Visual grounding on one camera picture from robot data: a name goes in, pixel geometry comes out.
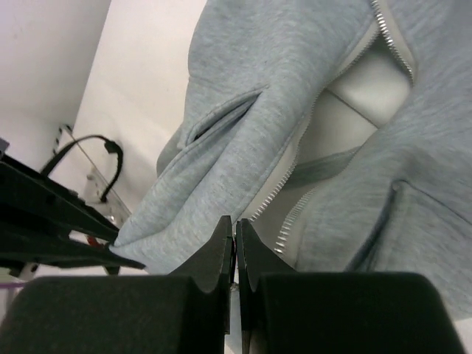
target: black wire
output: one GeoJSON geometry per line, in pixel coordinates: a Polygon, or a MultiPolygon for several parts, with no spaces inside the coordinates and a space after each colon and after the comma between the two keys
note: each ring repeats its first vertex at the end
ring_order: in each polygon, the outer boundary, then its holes
{"type": "Polygon", "coordinates": [[[117,171],[115,172],[115,176],[111,180],[110,184],[105,188],[103,191],[102,196],[100,197],[100,201],[105,203],[107,201],[107,195],[110,193],[111,189],[117,182],[119,175],[123,169],[123,150],[122,148],[113,140],[105,138],[103,135],[88,135],[84,136],[80,139],[74,139],[73,142],[70,142],[66,146],[64,146],[56,156],[54,156],[52,159],[50,159],[46,165],[43,167],[43,169],[40,171],[40,174],[42,176],[49,176],[49,174],[56,168],[56,166],[59,164],[59,162],[64,158],[64,156],[79,142],[82,142],[87,139],[101,139],[105,142],[105,149],[108,151],[108,153],[112,154],[115,153],[117,155],[117,171]]]}

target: black metal bracket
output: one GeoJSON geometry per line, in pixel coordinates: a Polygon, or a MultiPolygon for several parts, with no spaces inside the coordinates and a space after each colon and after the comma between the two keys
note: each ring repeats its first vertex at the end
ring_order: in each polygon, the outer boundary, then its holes
{"type": "Polygon", "coordinates": [[[299,273],[248,220],[233,239],[229,217],[167,276],[33,280],[0,327],[0,353],[223,353],[236,260],[244,354],[465,354],[426,278],[299,273]]]}
{"type": "Polygon", "coordinates": [[[19,273],[25,263],[60,268],[144,268],[106,247],[69,238],[72,230],[113,242],[118,228],[68,190],[8,155],[0,158],[0,267],[19,273]]]}

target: gray fleece fabric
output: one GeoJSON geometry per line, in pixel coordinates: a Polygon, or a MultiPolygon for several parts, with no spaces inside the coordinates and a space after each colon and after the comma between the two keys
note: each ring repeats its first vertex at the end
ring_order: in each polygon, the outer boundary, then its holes
{"type": "MultiPolygon", "coordinates": [[[[296,267],[421,273],[455,318],[470,317],[472,3],[387,4],[414,57],[414,87],[313,194],[296,267]]],[[[369,0],[209,0],[190,47],[184,122],[111,250],[163,274],[220,216],[237,220],[373,21],[369,0]]]]}

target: metal zipper teeth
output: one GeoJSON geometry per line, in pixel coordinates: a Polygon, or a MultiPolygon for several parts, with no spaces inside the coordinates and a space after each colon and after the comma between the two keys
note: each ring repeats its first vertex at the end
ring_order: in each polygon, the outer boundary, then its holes
{"type": "MultiPolygon", "coordinates": [[[[315,106],[315,103],[313,103],[313,105],[311,106],[311,109],[310,109],[310,114],[312,114],[313,112],[313,107],[315,106]]],[[[285,183],[287,183],[287,180],[290,178],[291,174],[293,173],[293,171],[295,170],[295,166],[296,166],[296,163],[298,161],[298,155],[299,155],[299,152],[300,152],[300,142],[302,141],[303,139],[303,136],[305,135],[305,133],[307,132],[308,130],[308,127],[310,126],[310,124],[307,125],[307,127],[304,129],[302,135],[300,136],[300,139],[299,141],[297,142],[296,144],[296,152],[295,152],[295,157],[294,157],[294,160],[292,161],[292,164],[290,165],[290,167],[288,168],[287,172],[285,173],[285,175],[282,177],[282,179],[279,181],[279,183],[277,183],[277,185],[274,187],[274,189],[272,190],[272,192],[269,193],[269,195],[264,199],[264,201],[262,202],[262,204],[257,208],[257,210],[254,212],[254,214],[249,218],[249,221],[253,222],[255,221],[258,217],[260,217],[260,215],[264,212],[264,210],[267,209],[268,205],[274,200],[274,198],[277,196],[277,194],[279,194],[280,190],[283,188],[283,186],[285,186],[285,183]]]]}
{"type": "Polygon", "coordinates": [[[408,72],[409,79],[413,82],[413,68],[406,62],[405,59],[403,59],[400,52],[398,51],[398,48],[395,46],[395,42],[393,41],[392,34],[386,25],[385,16],[382,13],[378,0],[372,0],[372,8],[374,10],[375,20],[377,21],[381,34],[386,41],[386,45],[389,47],[390,52],[393,54],[395,59],[408,72]]]}
{"type": "MultiPolygon", "coordinates": [[[[351,61],[348,66],[346,66],[342,71],[340,71],[336,75],[336,77],[333,79],[333,81],[338,79],[339,77],[341,77],[345,72],[347,72],[347,70],[349,70],[354,64],[356,64],[362,58],[362,56],[365,54],[365,52],[373,45],[373,43],[377,39],[378,33],[379,33],[379,31],[375,32],[375,34],[372,36],[372,38],[370,38],[370,40],[366,44],[366,46],[359,52],[357,57],[355,57],[355,59],[353,61],[351,61]]],[[[302,213],[303,209],[305,208],[306,204],[309,202],[311,196],[315,193],[315,191],[316,191],[316,187],[314,187],[311,190],[309,190],[308,192],[306,192],[297,201],[295,206],[290,210],[290,212],[285,217],[282,228],[280,229],[279,236],[277,236],[277,242],[275,243],[276,246],[274,248],[274,251],[276,253],[278,253],[281,257],[283,257],[285,255],[285,250],[286,250],[286,247],[287,247],[288,239],[290,238],[290,232],[291,232],[292,226],[294,225],[295,221],[298,219],[298,217],[302,213]]]]}
{"type": "Polygon", "coordinates": [[[284,255],[285,247],[287,245],[288,238],[290,237],[290,231],[294,225],[296,219],[300,216],[305,205],[309,202],[311,196],[314,194],[316,188],[312,188],[310,191],[305,193],[295,204],[292,210],[287,214],[280,230],[279,236],[277,236],[277,242],[275,243],[274,251],[278,254],[284,255]]]}
{"type": "MultiPolygon", "coordinates": [[[[347,70],[350,69],[351,66],[353,66],[355,63],[358,62],[359,58],[365,53],[366,50],[368,50],[370,48],[370,46],[372,46],[372,44],[374,43],[375,39],[378,37],[378,31],[375,32],[375,34],[372,36],[372,38],[369,40],[368,44],[361,50],[361,52],[358,54],[357,57],[355,57],[355,59],[349,63],[348,66],[346,66],[343,70],[341,70],[336,76],[335,78],[333,79],[336,80],[338,77],[342,76],[347,70]]],[[[318,100],[318,97],[319,95],[324,91],[324,89],[326,88],[324,87],[321,92],[316,96],[315,100],[313,101],[313,104],[311,105],[311,109],[310,109],[310,116],[312,117],[313,116],[313,111],[315,109],[315,103],[316,101],[318,100]]],[[[257,208],[257,210],[255,211],[255,213],[249,218],[249,221],[253,222],[255,221],[258,217],[260,217],[260,215],[264,212],[264,210],[267,209],[268,205],[274,200],[274,198],[277,196],[277,194],[279,194],[280,190],[282,190],[283,186],[285,186],[285,183],[287,183],[287,180],[290,178],[290,176],[292,175],[292,173],[294,172],[295,170],[295,167],[296,167],[296,164],[298,162],[298,156],[299,156],[299,150],[300,150],[300,142],[302,141],[303,139],[303,136],[305,135],[305,133],[307,132],[308,128],[310,127],[310,124],[307,125],[307,127],[305,128],[305,130],[303,131],[301,137],[300,137],[300,140],[298,141],[298,144],[296,146],[296,152],[295,152],[295,158],[294,158],[294,161],[292,162],[292,165],[290,166],[290,168],[288,169],[287,173],[282,177],[282,179],[280,180],[280,182],[275,186],[275,188],[272,190],[272,192],[267,196],[266,199],[264,199],[264,202],[262,202],[262,204],[257,208]]]]}
{"type": "MultiPolygon", "coordinates": [[[[378,23],[380,33],[382,34],[383,38],[386,41],[387,46],[389,47],[390,52],[394,56],[394,58],[404,67],[406,72],[409,75],[409,79],[411,82],[414,82],[414,77],[413,77],[413,69],[412,67],[406,62],[405,59],[401,56],[400,52],[398,51],[397,47],[395,46],[395,42],[393,41],[393,37],[387,28],[385,17],[383,13],[381,12],[380,5],[378,3],[378,0],[372,0],[372,7],[374,9],[374,14],[375,14],[375,20],[378,23]]],[[[352,65],[358,62],[358,60],[362,57],[362,55],[370,48],[370,46],[373,44],[375,39],[378,36],[378,32],[376,35],[372,38],[371,41],[369,41],[369,44],[367,44],[364,49],[359,53],[359,55],[353,60],[350,65],[347,66],[342,72],[340,72],[336,78],[340,77],[343,75],[352,65]]],[[[306,207],[306,204],[309,202],[310,197],[315,193],[316,187],[312,188],[309,190],[307,193],[305,193],[299,201],[295,204],[295,206],[292,208],[292,210],[287,214],[285,217],[284,223],[282,225],[282,228],[280,230],[280,234],[278,236],[278,241],[276,242],[276,247],[274,248],[275,252],[280,254],[281,257],[284,256],[285,250],[287,247],[287,242],[288,239],[290,238],[290,233],[291,233],[291,228],[295,221],[298,219],[300,214],[302,213],[303,209],[306,207]]]]}

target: white wall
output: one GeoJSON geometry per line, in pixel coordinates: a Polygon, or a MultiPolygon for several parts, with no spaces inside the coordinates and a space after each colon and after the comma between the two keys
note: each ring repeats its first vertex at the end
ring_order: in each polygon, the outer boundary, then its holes
{"type": "MultiPolygon", "coordinates": [[[[156,180],[156,160],[184,115],[187,56],[205,0],[113,0],[74,128],[121,143],[115,190],[134,209],[156,180]]],[[[106,176],[114,158],[100,142],[84,149],[106,176]]]]}
{"type": "Polygon", "coordinates": [[[0,119],[0,137],[10,146],[7,155],[34,170],[41,169],[52,157],[59,125],[39,119],[0,119]]]}
{"type": "Polygon", "coordinates": [[[75,121],[109,4],[0,1],[0,120],[75,121]]]}

